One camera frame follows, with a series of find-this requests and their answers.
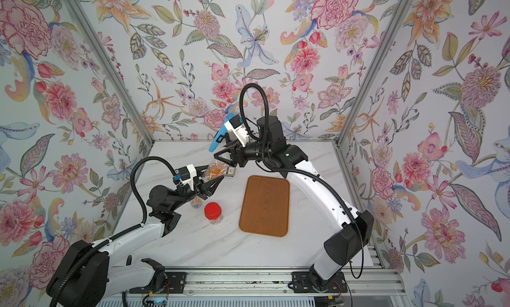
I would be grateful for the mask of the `clear jar with candies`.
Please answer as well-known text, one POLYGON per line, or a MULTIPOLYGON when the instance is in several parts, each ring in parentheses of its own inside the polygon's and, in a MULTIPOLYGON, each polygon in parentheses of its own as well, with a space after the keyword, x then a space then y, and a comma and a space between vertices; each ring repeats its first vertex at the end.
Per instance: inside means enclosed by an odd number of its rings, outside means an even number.
POLYGON ((205 171, 204 178, 211 181, 219 176, 233 178, 236 174, 236 167, 230 166, 227 163, 214 159, 205 171))

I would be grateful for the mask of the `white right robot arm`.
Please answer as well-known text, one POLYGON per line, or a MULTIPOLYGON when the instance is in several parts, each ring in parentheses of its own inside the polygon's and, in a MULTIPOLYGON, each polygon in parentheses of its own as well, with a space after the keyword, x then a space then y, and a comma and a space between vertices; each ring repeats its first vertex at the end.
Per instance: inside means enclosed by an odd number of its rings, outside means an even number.
POLYGON ((257 123, 260 138, 249 136, 246 122, 238 114, 228 114, 209 148, 215 159, 232 167, 261 162, 266 171, 279 173, 298 187, 323 215, 332 230, 320 257, 310 267, 309 281, 322 291, 346 264, 369 242, 374 217, 347 203, 317 172, 305 152, 287 143, 282 123, 275 116, 257 123))

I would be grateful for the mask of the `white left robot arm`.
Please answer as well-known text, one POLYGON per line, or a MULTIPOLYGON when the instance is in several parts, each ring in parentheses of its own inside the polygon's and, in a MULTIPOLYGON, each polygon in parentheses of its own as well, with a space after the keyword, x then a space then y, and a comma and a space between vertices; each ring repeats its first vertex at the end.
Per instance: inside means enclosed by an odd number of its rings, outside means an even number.
POLYGON ((147 221, 129 227, 111 237, 72 244, 46 287, 51 306, 96 306, 102 299, 140 288, 155 292, 168 282, 165 267, 155 259, 133 260, 126 266, 118 263, 143 246, 170 234, 179 219, 177 209, 197 197, 211 197, 223 176, 209 182, 194 178, 170 189, 158 185, 151 189, 143 209, 150 208, 147 221))

